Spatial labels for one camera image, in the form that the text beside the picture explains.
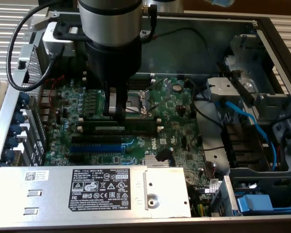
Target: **metal panel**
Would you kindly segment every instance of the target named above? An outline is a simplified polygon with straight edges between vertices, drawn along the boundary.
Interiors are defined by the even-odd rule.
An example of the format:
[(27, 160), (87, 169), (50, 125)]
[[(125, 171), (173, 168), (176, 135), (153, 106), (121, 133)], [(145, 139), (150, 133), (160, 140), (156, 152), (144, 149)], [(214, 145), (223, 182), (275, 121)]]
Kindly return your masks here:
[[(73, 169), (129, 169), (130, 210), (71, 211), (68, 208)], [(25, 180), (45, 171), (48, 176)], [(106, 178), (108, 184), (114, 182)], [(41, 191), (40, 196), (28, 196), (29, 191)], [(116, 186), (115, 193), (121, 191)], [(158, 205), (151, 206), (157, 199)], [(24, 214), (26, 209), (36, 214)], [(0, 168), (0, 228), (28, 226), (96, 225), (105, 220), (130, 220), (191, 217), (184, 172), (179, 167), (147, 168), (147, 166), (62, 166), (62, 167), (1, 167)]]
[[(6, 53), (10, 43), (12, 33), (18, 22), (24, 15), (33, 7), (38, 5), (38, 0), (0, 0), (0, 78), (6, 79)], [(28, 44), (30, 37), (26, 36), (29, 32), (28, 23), (21, 29), (16, 40), (14, 53), (12, 58), (12, 70), (15, 69), (17, 58), (19, 56), (21, 47)]]
[[(20, 54), (20, 59), (22, 59), (22, 61), (26, 61), (29, 64), (33, 49), (34, 47), (32, 44), (24, 46)], [(15, 70), (13, 74), (13, 78), (17, 85), (22, 84), (27, 70), (28, 70), (28, 66), (23, 70), (18, 70), (18, 69)], [(5, 142), (5, 138), (8, 132), (9, 123), (11, 122), (12, 115), (14, 112), (14, 108), (15, 108), (14, 106), (16, 106), (18, 95), (19, 95), (19, 91), (16, 91), (11, 86), (9, 86), (6, 92), (6, 98), (4, 99), (3, 104), (2, 104), (2, 108), (0, 111), (0, 157), (1, 157), (3, 145)]]

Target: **regulatory symbols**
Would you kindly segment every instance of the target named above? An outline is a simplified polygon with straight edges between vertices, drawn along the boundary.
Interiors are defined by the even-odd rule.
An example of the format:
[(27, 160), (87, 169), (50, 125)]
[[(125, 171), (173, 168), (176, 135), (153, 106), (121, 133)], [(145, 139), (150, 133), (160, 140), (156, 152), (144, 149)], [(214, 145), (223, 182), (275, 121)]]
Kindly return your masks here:
[(123, 182), (118, 183), (117, 187), (118, 188), (125, 188), (125, 184)]
[(100, 190), (105, 191), (106, 190), (106, 183), (101, 182), (100, 185), (101, 185)]
[(91, 191), (91, 192), (97, 192), (98, 191), (98, 181), (93, 181), (93, 182), (85, 182), (85, 191)]
[(115, 189), (115, 187), (112, 183), (110, 183), (107, 189)]
[(100, 197), (101, 198), (103, 198), (103, 197), (108, 198), (108, 193), (102, 193), (102, 194), (100, 194)]
[(73, 182), (72, 183), (72, 192), (81, 192), (83, 191), (84, 183), (83, 182)]
[(106, 180), (108, 180), (108, 179), (110, 178), (110, 174), (109, 174), (109, 173), (105, 173), (105, 174), (103, 175), (103, 178), (105, 178)]

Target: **silver cylinder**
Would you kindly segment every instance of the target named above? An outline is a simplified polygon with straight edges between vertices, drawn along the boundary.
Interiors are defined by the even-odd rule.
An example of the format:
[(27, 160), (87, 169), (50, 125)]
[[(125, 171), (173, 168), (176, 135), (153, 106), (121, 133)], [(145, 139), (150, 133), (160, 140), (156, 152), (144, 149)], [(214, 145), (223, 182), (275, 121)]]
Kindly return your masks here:
[(155, 0), (143, 0), (146, 5), (157, 5), (158, 12), (169, 12), (169, 13), (183, 13), (183, 2), (182, 0), (172, 1), (155, 1)]
[[(139, 0), (79, 1), (83, 31), (94, 42), (104, 46), (117, 47), (130, 43), (140, 34), (142, 2), (137, 8), (125, 14), (100, 14), (100, 11), (108, 10), (113, 10), (113, 12), (115, 10), (120, 14), (120, 9), (129, 9), (130, 5), (138, 4)], [(81, 2), (89, 7), (85, 9)]]

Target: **robotic arm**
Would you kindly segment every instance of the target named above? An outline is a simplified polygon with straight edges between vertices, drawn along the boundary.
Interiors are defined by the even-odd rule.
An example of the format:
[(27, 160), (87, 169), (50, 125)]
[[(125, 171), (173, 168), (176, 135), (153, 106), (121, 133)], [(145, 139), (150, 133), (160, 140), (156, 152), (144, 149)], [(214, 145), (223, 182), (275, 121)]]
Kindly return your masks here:
[(104, 115), (125, 119), (128, 81), (141, 66), (142, 0), (79, 0), (91, 70), (105, 87)]

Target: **black pcie slot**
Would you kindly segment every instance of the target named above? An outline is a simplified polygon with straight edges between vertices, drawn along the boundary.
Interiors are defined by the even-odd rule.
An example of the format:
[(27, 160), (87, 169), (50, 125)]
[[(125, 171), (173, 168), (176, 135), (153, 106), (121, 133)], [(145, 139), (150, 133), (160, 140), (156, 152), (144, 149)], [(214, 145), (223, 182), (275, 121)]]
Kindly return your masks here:
[(153, 135), (157, 134), (157, 122), (153, 119), (127, 119), (116, 121), (84, 121), (83, 135)]
[(107, 135), (107, 136), (74, 136), (71, 139), (71, 143), (103, 143), (103, 144), (120, 144), (122, 138), (119, 136)]
[(120, 136), (156, 136), (157, 132), (148, 131), (112, 131), (112, 130), (97, 130), (93, 131), (91, 129), (84, 128), (83, 135), (120, 135)]

